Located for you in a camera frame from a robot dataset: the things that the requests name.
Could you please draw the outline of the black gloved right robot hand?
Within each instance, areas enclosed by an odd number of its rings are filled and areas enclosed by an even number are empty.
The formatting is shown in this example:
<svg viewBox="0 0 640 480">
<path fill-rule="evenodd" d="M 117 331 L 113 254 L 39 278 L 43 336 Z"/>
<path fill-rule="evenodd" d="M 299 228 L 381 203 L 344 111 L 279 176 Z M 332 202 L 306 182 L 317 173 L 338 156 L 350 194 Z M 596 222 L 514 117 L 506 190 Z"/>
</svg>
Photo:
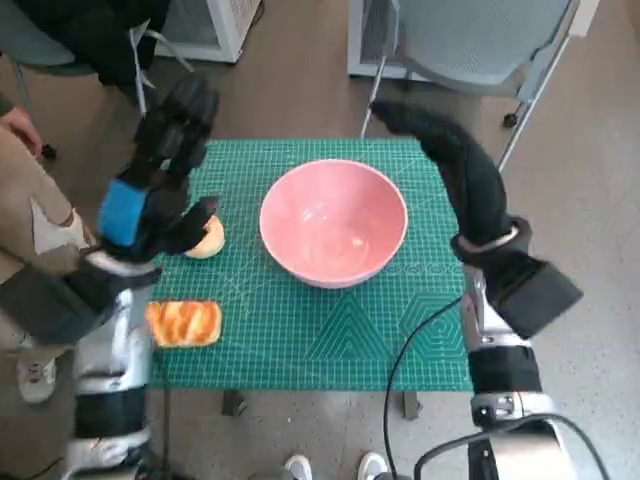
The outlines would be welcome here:
<svg viewBox="0 0 640 480">
<path fill-rule="evenodd" d="M 399 101 L 376 100 L 371 112 L 391 133 L 415 138 L 435 163 L 462 237 L 483 246 L 511 231 L 502 177 L 463 127 L 441 113 Z"/>
</svg>

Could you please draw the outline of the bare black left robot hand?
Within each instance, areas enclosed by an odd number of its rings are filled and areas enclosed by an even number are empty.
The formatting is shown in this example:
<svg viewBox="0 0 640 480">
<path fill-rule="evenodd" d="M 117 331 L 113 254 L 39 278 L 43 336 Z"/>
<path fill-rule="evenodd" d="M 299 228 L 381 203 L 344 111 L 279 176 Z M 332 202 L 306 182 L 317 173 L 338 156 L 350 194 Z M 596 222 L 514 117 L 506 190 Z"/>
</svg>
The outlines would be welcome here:
<svg viewBox="0 0 640 480">
<path fill-rule="evenodd" d="M 109 183 L 99 210 L 100 245 L 111 256 L 146 263 L 204 239 L 218 198 L 192 204 L 189 176 L 206 157 L 218 106 L 219 93 L 193 72 L 143 116 L 132 159 Z"/>
</svg>

